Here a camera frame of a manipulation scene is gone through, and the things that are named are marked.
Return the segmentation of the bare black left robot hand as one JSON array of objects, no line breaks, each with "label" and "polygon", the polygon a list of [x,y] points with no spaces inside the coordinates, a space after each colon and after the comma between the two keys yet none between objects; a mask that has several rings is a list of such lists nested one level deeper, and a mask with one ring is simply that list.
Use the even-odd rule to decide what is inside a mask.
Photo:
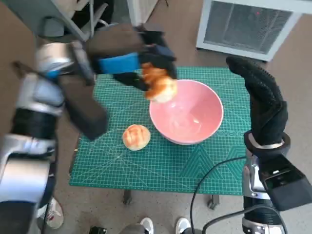
[{"label": "bare black left robot hand", "polygon": [[85,50],[97,74],[110,74],[124,85],[147,91],[149,85],[136,73],[145,65],[163,69],[171,78],[177,78],[176,57],[163,34],[146,24],[110,25],[97,31],[86,42]]}]

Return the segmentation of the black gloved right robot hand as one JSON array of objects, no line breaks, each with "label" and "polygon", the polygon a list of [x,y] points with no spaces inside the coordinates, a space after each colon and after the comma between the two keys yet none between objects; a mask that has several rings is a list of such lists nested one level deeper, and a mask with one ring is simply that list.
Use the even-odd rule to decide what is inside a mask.
[{"label": "black gloved right robot hand", "polygon": [[241,76],[250,95],[251,132],[260,145],[280,143],[288,120],[287,102],[275,78],[261,66],[229,56],[230,71]]}]

